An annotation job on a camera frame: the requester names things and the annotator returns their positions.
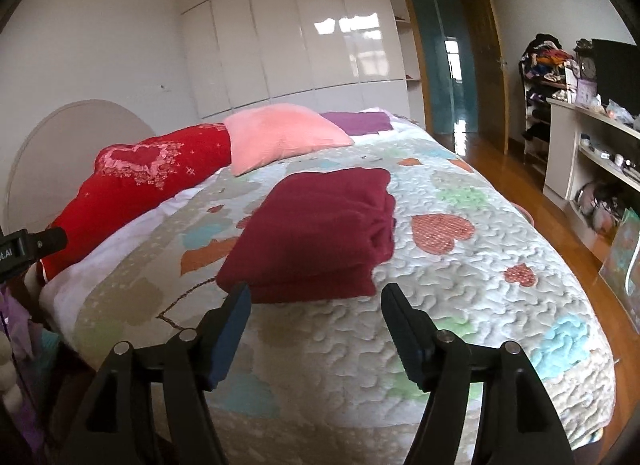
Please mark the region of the black monitor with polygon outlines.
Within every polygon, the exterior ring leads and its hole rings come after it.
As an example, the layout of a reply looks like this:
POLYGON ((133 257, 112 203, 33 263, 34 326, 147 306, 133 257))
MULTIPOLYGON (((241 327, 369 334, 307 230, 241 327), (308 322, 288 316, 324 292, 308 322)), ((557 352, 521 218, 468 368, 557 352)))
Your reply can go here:
POLYGON ((631 115, 640 110, 640 51, 635 44, 593 39, 597 86, 602 100, 613 100, 631 115))

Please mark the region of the wooden door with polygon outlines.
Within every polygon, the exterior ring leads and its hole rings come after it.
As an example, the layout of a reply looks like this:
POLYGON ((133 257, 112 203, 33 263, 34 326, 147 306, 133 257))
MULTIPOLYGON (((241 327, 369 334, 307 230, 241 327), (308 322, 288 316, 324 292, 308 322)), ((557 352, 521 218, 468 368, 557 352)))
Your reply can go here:
MULTIPOLYGON (((430 75, 427 73, 424 47, 418 27, 416 8, 412 0, 405 0, 420 69, 426 129, 433 133, 434 112, 430 95, 430 75)), ((469 31, 471 52, 475 66, 478 91, 478 127, 480 137, 503 155, 509 152, 510 105, 506 64, 504 64, 498 17, 492 0, 461 0, 466 28, 469 31)))

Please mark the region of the pink pillow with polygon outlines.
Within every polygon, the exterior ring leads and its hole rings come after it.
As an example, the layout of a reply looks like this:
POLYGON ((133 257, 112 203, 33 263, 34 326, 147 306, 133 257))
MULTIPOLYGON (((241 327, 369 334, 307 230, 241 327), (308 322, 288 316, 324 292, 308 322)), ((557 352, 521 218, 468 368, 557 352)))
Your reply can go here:
POLYGON ((273 104, 235 113, 224 120, 230 136, 231 172, 239 177, 270 162, 351 146, 340 127, 295 104, 273 104))

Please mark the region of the white desk shelf unit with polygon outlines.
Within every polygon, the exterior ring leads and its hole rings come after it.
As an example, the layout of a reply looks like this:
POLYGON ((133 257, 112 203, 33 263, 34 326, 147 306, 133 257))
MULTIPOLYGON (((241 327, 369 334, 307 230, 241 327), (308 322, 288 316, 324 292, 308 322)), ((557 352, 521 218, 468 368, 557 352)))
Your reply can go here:
POLYGON ((638 162, 639 133, 608 116, 551 99, 548 162, 544 196, 567 215, 578 239, 602 261, 613 243, 613 234, 600 233, 591 214, 579 203, 583 188, 598 183, 620 198, 624 208, 639 209, 639 179, 615 164, 615 157, 638 162))

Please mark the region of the purple cloth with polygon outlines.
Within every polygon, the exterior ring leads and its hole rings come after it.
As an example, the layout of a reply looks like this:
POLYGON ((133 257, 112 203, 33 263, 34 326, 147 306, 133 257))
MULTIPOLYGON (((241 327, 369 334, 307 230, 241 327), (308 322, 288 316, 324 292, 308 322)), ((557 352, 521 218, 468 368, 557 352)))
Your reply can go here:
POLYGON ((321 116, 349 136, 367 136, 393 129, 390 116, 384 112, 328 112, 321 116))

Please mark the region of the white bed sheet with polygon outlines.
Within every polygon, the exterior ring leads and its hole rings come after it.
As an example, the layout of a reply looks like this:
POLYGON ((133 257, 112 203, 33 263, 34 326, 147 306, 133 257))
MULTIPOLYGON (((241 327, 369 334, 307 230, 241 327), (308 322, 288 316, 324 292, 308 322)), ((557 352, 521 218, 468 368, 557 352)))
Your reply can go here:
POLYGON ((157 207, 130 221, 107 237, 84 259, 63 270, 43 286, 39 293, 39 306, 55 332, 63 341, 76 349, 73 331, 80 308, 89 294, 106 279, 130 253, 146 240, 165 219, 186 206, 189 200, 206 186, 213 184, 222 173, 213 176, 193 188, 186 188, 168 198, 157 207))

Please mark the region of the maroon sweater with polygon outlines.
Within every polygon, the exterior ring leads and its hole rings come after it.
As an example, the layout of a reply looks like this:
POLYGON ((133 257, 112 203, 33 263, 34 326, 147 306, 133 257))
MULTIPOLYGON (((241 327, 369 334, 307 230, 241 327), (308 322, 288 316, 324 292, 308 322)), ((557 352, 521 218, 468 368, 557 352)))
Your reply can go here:
POLYGON ((371 297, 372 272, 393 256, 396 200, 383 168, 300 172, 250 216, 216 275, 254 303, 371 297))

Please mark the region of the red embroidered pillow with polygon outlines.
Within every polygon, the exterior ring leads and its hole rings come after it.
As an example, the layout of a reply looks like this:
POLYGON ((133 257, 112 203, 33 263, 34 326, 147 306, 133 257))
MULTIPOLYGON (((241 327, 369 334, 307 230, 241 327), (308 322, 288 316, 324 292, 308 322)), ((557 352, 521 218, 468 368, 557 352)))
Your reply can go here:
POLYGON ((230 162, 230 136, 221 124, 104 147, 96 156, 93 174, 52 221, 65 231, 67 246, 42 259, 43 278, 51 281, 130 221, 230 162))

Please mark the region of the colourful picture board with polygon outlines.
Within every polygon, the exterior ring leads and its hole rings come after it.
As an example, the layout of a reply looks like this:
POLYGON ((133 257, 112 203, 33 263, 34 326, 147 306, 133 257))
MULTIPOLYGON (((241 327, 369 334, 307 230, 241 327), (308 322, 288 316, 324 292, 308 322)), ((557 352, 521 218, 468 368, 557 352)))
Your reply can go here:
POLYGON ((632 209, 625 211, 599 275, 639 333, 639 216, 632 209))

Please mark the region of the cluttered shoe rack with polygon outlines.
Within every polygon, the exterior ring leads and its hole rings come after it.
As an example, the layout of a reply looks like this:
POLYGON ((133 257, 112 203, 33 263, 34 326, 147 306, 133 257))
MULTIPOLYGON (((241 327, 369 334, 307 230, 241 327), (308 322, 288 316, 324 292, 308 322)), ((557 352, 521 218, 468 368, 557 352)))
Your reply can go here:
POLYGON ((524 95, 524 162, 545 173, 550 147, 551 104, 566 94, 566 64, 574 60, 555 36, 538 32, 518 62, 524 95))

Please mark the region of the white glossy wardrobe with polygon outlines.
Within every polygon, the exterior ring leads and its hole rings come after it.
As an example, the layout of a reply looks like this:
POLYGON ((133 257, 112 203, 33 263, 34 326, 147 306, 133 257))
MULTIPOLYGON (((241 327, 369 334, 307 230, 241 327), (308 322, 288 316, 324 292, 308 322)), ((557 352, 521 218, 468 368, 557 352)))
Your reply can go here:
POLYGON ((294 103, 411 114, 390 0, 177 0, 198 117, 294 103))

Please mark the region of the round beige headboard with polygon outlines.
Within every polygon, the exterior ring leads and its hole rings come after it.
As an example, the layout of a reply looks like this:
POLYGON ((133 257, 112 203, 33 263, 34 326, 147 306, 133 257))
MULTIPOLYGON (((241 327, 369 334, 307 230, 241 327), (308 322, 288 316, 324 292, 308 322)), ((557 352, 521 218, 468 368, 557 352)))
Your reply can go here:
POLYGON ((58 108, 17 151, 4 190, 2 225, 11 232, 44 229, 92 175, 102 148, 153 134, 146 122, 114 102, 85 100, 58 108))

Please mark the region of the pile of colourful clothes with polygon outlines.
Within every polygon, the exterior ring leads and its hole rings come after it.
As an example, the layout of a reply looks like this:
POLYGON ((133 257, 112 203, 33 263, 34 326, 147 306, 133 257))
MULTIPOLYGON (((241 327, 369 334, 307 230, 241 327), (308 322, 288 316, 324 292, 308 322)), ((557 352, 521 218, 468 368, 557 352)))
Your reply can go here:
POLYGON ((1 410, 34 454, 44 450, 58 396, 61 342, 40 309, 42 288, 37 263, 1 285, 1 410))

